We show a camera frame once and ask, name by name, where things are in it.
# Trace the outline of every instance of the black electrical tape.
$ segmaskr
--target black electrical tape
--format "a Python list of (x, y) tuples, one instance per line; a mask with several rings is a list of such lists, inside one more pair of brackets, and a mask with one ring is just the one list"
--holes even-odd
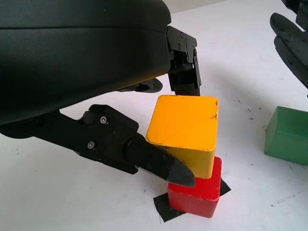
[[(231, 189), (226, 184), (226, 182), (221, 179), (220, 181), (220, 196), (226, 194)], [(161, 216), (164, 222), (169, 221), (173, 218), (176, 218), (178, 216), (181, 216), (184, 214), (184, 212), (178, 211), (176, 209), (170, 208), (169, 206), (169, 199), (168, 199), (168, 193), (165, 193), (163, 195), (157, 196), (153, 198), (154, 205), (156, 207), (157, 212)]]

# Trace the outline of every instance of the stacked blocks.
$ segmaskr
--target stacked blocks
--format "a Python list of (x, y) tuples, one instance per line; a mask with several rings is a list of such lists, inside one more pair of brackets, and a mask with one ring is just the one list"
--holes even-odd
[(207, 218), (213, 216), (221, 176), (221, 159), (215, 157), (217, 129), (216, 98), (159, 97), (146, 138), (184, 162), (196, 177), (193, 188), (168, 185), (172, 208)]
[(308, 112), (277, 107), (266, 129), (264, 153), (308, 165), (307, 118)]

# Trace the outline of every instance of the green wooden cube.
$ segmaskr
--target green wooden cube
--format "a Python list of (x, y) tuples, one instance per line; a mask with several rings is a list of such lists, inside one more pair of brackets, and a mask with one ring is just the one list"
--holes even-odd
[(308, 112), (277, 107), (266, 129), (264, 153), (308, 165)]

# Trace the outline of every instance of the yellow block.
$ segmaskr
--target yellow block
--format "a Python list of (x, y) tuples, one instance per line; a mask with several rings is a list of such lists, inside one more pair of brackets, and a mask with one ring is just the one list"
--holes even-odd
[(212, 176), (218, 128), (218, 99), (162, 95), (146, 139), (184, 162), (195, 177)]

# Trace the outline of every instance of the red wooden cube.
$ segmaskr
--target red wooden cube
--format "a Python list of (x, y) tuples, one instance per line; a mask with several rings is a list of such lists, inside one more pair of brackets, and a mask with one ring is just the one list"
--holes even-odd
[(171, 208), (199, 215), (213, 217), (220, 195), (221, 159), (215, 157), (210, 179), (196, 178), (193, 188), (168, 184), (168, 197)]

